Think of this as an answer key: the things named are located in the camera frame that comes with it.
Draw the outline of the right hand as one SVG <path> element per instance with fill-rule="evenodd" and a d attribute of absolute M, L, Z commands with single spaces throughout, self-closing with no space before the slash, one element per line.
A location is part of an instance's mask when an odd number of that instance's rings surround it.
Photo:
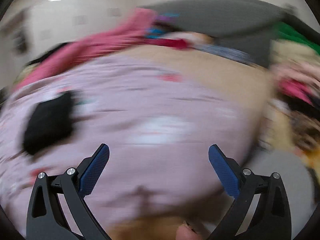
<path fill-rule="evenodd" d="M 184 221 L 176 231 L 176 240 L 202 240 L 194 228 L 186 221 Z"/>

